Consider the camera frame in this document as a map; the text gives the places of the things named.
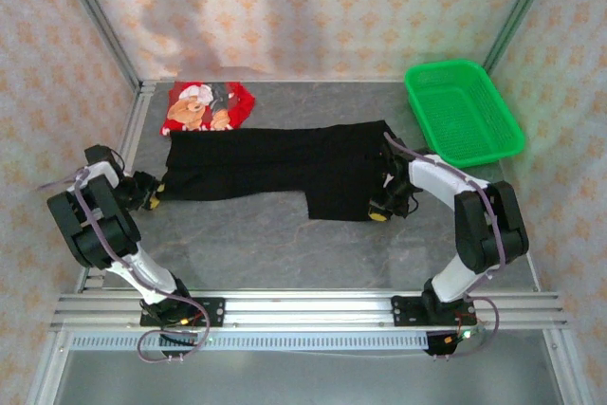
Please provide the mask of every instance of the metal profile bar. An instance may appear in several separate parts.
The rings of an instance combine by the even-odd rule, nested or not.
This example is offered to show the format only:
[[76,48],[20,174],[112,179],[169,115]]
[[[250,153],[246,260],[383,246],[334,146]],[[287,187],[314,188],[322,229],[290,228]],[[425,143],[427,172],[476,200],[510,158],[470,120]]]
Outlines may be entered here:
[[88,279],[89,267],[80,267],[80,273],[78,274],[78,279],[76,280],[76,285],[74,286],[75,293],[82,293],[84,287],[86,286],[86,280]]
[[543,337],[563,402],[593,405],[595,401],[579,363],[571,331],[544,330]]
[[81,2],[84,9],[86,9],[86,12],[97,27],[101,38],[109,48],[110,52],[114,55],[116,62],[120,67],[120,71],[124,75],[124,78],[135,92],[139,89],[140,80],[138,74],[133,67],[133,64],[129,60],[126,51],[124,51],[124,48],[120,44],[118,35],[112,28],[107,16],[105,16],[105,13],[101,8],[101,3],[99,0],[81,0]]
[[150,106],[150,100],[154,95],[153,90],[144,89],[145,87],[138,92],[137,101],[133,107],[133,114],[128,125],[128,135],[124,139],[121,150],[121,155],[124,158],[124,169],[129,173],[133,169],[133,162],[135,161],[135,155],[141,138],[143,123]]
[[55,403],[71,341],[71,332],[48,334],[38,371],[29,389],[27,405]]
[[510,40],[512,40],[512,37],[519,28],[524,16],[531,8],[533,1],[534,0],[517,0],[514,4],[512,11],[508,15],[506,22],[502,26],[500,33],[498,33],[497,38],[495,39],[495,42],[493,42],[493,46],[483,63],[483,68],[488,74],[491,74],[506,52]]
[[124,124],[124,128],[122,129],[122,134],[120,135],[120,142],[118,144],[118,150],[120,151],[121,156],[126,156],[132,147],[130,138],[133,135],[133,125],[137,121],[138,111],[138,102],[141,94],[141,87],[138,87],[135,92],[135,96],[133,97],[133,101],[131,102],[131,106],[129,108],[129,115]]
[[[143,333],[78,332],[74,334],[71,351],[136,351]],[[144,339],[144,349],[171,347],[188,350],[188,347],[162,341]],[[398,331],[391,334],[374,332],[231,332],[213,334],[204,345],[204,351],[405,351],[428,349],[426,334],[415,331]]]
[[[396,331],[390,298],[418,296],[418,292],[378,291],[216,291],[193,292],[194,297],[226,298],[223,328],[254,332],[280,331]],[[498,306],[505,329],[552,329],[567,325],[556,293],[488,292]],[[103,291],[97,295],[61,297],[51,327],[55,330],[140,331],[139,295],[130,291]],[[494,322],[492,309],[478,303],[484,322]],[[453,329],[453,326],[417,326],[416,331]]]

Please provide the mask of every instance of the gray mat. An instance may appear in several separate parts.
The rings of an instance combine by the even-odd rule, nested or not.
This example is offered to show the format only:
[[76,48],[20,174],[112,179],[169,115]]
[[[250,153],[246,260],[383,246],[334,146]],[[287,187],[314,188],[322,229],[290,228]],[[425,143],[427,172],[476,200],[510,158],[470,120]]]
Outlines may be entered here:
[[[156,86],[134,170],[161,177],[170,141],[158,130],[171,83]],[[308,128],[386,120],[408,146],[426,145],[401,83],[247,83],[257,103],[243,128]],[[497,164],[467,170],[502,177]],[[419,289],[455,253],[453,214],[422,193],[419,210],[389,223],[307,219],[302,193],[164,202],[134,218],[142,244],[189,288]],[[106,286],[124,286],[107,277]],[[533,286],[525,259],[489,285]]]

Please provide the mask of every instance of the glass panel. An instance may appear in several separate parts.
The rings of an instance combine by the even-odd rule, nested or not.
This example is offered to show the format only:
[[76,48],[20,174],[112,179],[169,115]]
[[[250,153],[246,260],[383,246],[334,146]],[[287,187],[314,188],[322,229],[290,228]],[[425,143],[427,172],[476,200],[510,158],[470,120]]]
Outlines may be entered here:
[[108,403],[555,405],[540,331],[501,332],[477,355],[201,352],[149,366],[132,352],[74,352],[57,405]]

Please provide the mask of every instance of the robotic arm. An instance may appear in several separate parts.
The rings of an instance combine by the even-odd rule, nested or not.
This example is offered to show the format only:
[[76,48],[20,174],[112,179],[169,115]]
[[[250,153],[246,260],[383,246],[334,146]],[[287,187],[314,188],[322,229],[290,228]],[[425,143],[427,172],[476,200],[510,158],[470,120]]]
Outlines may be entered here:
[[514,189],[504,181],[489,183],[467,175],[430,151],[412,151],[388,134],[386,139],[382,155],[388,171],[383,189],[371,202],[370,216],[406,217],[409,199],[421,191],[453,210],[457,254],[424,285],[420,305],[409,308],[426,323],[452,323],[454,310],[468,306],[464,300],[474,288],[528,251]]
[[166,294],[189,297],[185,286],[171,272],[159,266],[140,244],[141,235],[129,211],[152,209],[160,183],[151,175],[124,173],[111,149],[93,146],[84,151],[88,164],[80,174],[79,192],[92,211],[109,247],[122,262],[112,259],[95,233],[78,201],[75,185],[48,199],[72,255],[84,267],[97,267],[118,274],[142,296],[141,307],[161,326],[189,318],[195,309]]
[[[427,191],[451,208],[455,218],[457,254],[428,280],[421,297],[403,298],[409,299],[409,316],[415,315],[403,320],[413,320],[413,325],[453,325],[454,312],[469,306],[468,293],[491,271],[528,250],[516,196],[506,182],[471,177],[430,151],[412,151],[399,139],[388,135],[386,139],[381,151],[383,184],[370,201],[370,217],[378,221],[392,215],[407,217],[409,200],[416,201],[414,193]],[[74,258],[84,267],[104,269],[129,282],[141,293],[144,313],[160,327],[197,319],[187,288],[143,250],[129,214],[154,208],[160,182],[146,173],[127,175],[105,146],[93,146],[85,155],[88,163],[78,188],[72,185],[47,201]],[[91,216],[102,235],[90,223]],[[115,255],[108,254],[108,246]]]

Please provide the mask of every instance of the orange flower pattern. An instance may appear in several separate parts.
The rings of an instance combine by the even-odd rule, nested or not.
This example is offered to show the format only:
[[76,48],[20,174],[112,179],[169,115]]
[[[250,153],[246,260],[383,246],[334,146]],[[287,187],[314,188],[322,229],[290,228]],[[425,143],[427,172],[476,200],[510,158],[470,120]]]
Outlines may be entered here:
[[0,0],[0,402],[22,404],[78,264],[36,187],[116,147],[133,94],[78,0]]
[[575,317],[597,403],[607,397],[607,7],[536,0],[493,74],[527,136],[505,163],[542,283]]
[[[482,62],[515,1],[101,3],[144,79],[185,78],[205,71],[219,79],[253,75],[271,80],[400,81],[408,67],[429,59],[460,57]],[[395,33],[398,38],[391,39]],[[338,39],[346,36],[347,40]]]

